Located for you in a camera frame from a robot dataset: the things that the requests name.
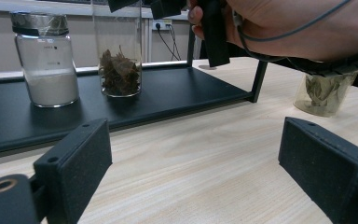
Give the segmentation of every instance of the power outlet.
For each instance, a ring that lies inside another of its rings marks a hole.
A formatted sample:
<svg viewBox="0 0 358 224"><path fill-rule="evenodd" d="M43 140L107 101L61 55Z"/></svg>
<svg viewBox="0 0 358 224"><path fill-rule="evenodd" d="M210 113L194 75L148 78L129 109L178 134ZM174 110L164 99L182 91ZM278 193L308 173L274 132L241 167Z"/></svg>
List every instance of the power outlet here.
<svg viewBox="0 0 358 224"><path fill-rule="evenodd" d="M157 30L159 24L159 30L170 30L170 25L172 25L172 20L155 20L153 21L152 30Z"/></svg>

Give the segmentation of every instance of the glass container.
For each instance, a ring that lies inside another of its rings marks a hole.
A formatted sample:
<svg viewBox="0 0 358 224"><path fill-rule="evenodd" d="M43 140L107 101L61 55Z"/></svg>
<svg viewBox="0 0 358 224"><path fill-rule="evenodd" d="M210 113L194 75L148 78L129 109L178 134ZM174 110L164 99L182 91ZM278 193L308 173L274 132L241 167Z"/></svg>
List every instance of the glass container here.
<svg viewBox="0 0 358 224"><path fill-rule="evenodd" d="M102 93L112 97L138 94L142 84L142 1L132 0L113 12L107 0L91 0L91 4Z"/></svg>
<svg viewBox="0 0 358 224"><path fill-rule="evenodd" d="M10 17L31 102L58 107L76 101L79 93L66 16L11 12Z"/></svg>
<svg viewBox="0 0 358 224"><path fill-rule="evenodd" d="M333 77L305 74L298 87L295 107L321 117L336 115L357 73Z"/></svg>

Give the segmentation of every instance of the silver metal lid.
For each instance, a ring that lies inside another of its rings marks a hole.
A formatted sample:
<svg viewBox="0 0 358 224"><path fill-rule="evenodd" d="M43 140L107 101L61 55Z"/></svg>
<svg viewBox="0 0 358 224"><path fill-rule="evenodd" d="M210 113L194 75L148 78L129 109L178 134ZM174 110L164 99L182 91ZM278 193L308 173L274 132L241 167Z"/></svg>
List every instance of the silver metal lid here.
<svg viewBox="0 0 358 224"><path fill-rule="evenodd" d="M13 31L22 35L66 35L66 16L42 12L10 12Z"/></svg>

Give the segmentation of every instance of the wooden table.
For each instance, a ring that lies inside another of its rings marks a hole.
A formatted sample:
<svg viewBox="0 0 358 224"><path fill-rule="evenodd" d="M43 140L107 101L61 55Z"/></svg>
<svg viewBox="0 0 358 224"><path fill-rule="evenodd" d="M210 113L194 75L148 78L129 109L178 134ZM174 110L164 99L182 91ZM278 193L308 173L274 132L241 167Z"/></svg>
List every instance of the wooden table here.
<svg viewBox="0 0 358 224"><path fill-rule="evenodd" d="M231 61L201 70L250 90L257 61ZM302 77L269 64L256 104L110 133L113 165L79 223L330 223L278 163L283 122L306 119L358 146L358 88L336 116L316 117L293 106ZM31 176L48 149L0 159L0 176Z"/></svg>

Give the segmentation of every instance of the dried leaves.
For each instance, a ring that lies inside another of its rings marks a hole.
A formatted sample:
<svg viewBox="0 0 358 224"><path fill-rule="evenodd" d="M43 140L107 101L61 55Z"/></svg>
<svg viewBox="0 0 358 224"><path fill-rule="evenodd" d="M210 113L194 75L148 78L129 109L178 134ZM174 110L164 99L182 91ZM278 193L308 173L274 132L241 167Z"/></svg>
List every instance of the dried leaves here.
<svg viewBox="0 0 358 224"><path fill-rule="evenodd" d="M133 95L140 88L140 68L124 57L121 48L116 57L107 49L100 59L100 74L103 79L103 92L108 95Z"/></svg>

